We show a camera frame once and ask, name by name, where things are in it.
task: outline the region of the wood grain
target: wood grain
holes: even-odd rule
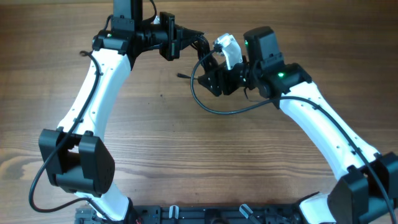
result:
[[[394,1],[161,1],[177,23],[212,41],[229,32],[271,26],[288,63],[311,74],[342,118],[381,152],[398,153],[398,18]],[[150,4],[144,8],[149,16]],[[88,69],[91,47],[112,4],[0,7],[0,223],[71,223],[72,206],[32,211],[27,193],[42,164],[37,145],[72,105]],[[206,113],[188,81],[196,52],[166,62],[142,54],[119,92],[105,144],[115,181],[136,205],[294,202],[328,192],[333,174],[305,133],[273,106],[236,116]],[[211,108],[250,105],[241,91],[213,97]],[[257,91],[250,93],[259,99]],[[74,198],[42,177],[35,200],[49,208]],[[388,216],[379,219],[388,223]]]

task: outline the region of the black cable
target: black cable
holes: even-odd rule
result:
[[[112,18],[113,18],[113,15],[109,15],[108,18],[106,18],[105,27],[104,27],[103,30],[106,30],[106,29],[108,28],[109,21],[110,21]]]
[[[156,9],[156,5],[155,5],[154,0],[149,0],[149,1],[150,1],[150,3],[152,3],[152,6],[154,7],[155,14],[154,14],[151,18],[144,19],[144,20],[141,22],[141,24],[142,24],[143,26],[148,26],[149,24],[151,24],[151,22],[154,22],[155,19],[156,19],[156,15],[157,15],[157,9]]]
[[[54,149],[54,151],[52,151],[49,155],[49,157],[44,161],[43,165],[40,167],[39,171],[37,171],[37,174],[35,176],[35,178],[33,179],[32,185],[30,186],[30,190],[29,190],[29,205],[33,208],[33,210],[35,210],[36,212],[41,212],[41,213],[50,213],[50,212],[56,212],[58,210],[61,210],[69,205],[72,205],[74,203],[77,202],[81,202],[81,201],[87,201],[88,203],[91,204],[91,206],[93,206],[93,208],[95,210],[97,210],[100,214],[102,214],[102,216],[104,216],[107,220],[109,220],[109,222],[113,223],[112,219],[110,219],[110,217],[107,216],[107,214],[105,214],[102,209],[99,208],[99,206],[97,204],[94,203],[94,201],[92,201],[92,199],[90,198],[78,198],[78,199],[74,199],[70,202],[67,202],[61,206],[58,206],[56,208],[50,208],[50,209],[43,209],[43,208],[39,208],[35,205],[34,203],[34,192],[36,189],[36,185],[40,179],[40,176],[43,174],[44,170],[46,169],[46,167],[48,166],[48,164],[51,162],[51,160],[53,159],[53,157],[58,153],[59,150],[61,150],[65,144],[68,141],[68,138],[71,136],[71,134],[73,133],[73,131],[76,129],[76,127],[78,126],[78,124],[80,123],[83,115],[85,114],[85,111],[88,107],[88,105],[90,104],[91,99],[93,98],[93,95],[95,94],[95,91],[97,89],[98,83],[100,81],[100,76],[101,76],[101,69],[100,69],[100,65],[98,64],[97,60],[94,58],[94,56],[92,56],[91,52],[86,52],[86,51],[81,51],[80,55],[82,56],[88,56],[94,63],[95,65],[95,69],[96,69],[96,75],[95,75],[95,81],[94,81],[94,85],[90,91],[90,94],[87,97],[87,100],[85,101],[85,104],[83,105],[83,107],[81,108],[75,122],[73,123],[72,127],[69,129],[69,131],[66,133],[66,135],[62,138],[62,140],[57,144],[56,148]]]
[[[348,136],[347,132],[341,127],[341,125],[334,119],[334,117],[332,117],[325,109],[323,109],[320,105],[312,102],[311,100],[308,100],[306,98],[302,98],[302,97],[298,97],[298,96],[281,96],[279,98],[274,98],[274,99],[269,99],[260,103],[257,103],[255,105],[252,106],[248,106],[247,108],[243,108],[240,110],[235,110],[235,111],[216,111],[216,110],[212,110],[209,109],[208,107],[206,107],[196,96],[195,93],[195,89],[193,88],[193,81],[195,80],[195,73],[196,70],[198,69],[199,65],[206,60],[207,57],[211,56],[214,52],[216,52],[215,49],[213,49],[212,51],[210,51],[208,54],[206,54],[202,59],[200,59],[197,64],[194,66],[193,70],[192,70],[192,74],[191,74],[191,92],[192,92],[192,96],[193,99],[206,111],[210,112],[210,113],[214,113],[214,114],[220,114],[220,115],[231,115],[231,114],[238,114],[238,113],[243,113],[249,110],[253,110],[255,108],[258,108],[260,106],[263,105],[267,105],[269,103],[274,103],[274,102],[278,102],[280,100],[299,100],[299,101],[304,101],[310,105],[313,106],[313,108],[315,110],[319,110],[321,111],[336,127],[337,129],[342,133],[342,135],[347,139],[348,143],[351,145],[351,147],[354,149],[355,153],[358,154],[358,156],[361,158],[361,160],[364,162],[365,166],[368,168],[371,176],[373,177],[373,179],[375,180],[377,187],[379,188],[379,190],[381,191],[381,194],[384,198],[384,200],[386,201],[387,207],[388,207],[388,211],[390,213],[391,216],[391,221],[393,224],[397,224],[397,220],[396,220],[396,215],[394,213],[394,209],[393,206],[391,205],[391,203],[394,204],[394,201],[391,202],[390,198],[387,195],[387,192],[383,186],[383,184],[381,183],[379,177],[376,175],[375,171],[373,170],[373,168],[371,167],[370,163],[368,162],[368,160],[365,158],[365,156],[362,154],[360,148],[357,147],[357,145],[355,145],[354,141]]]

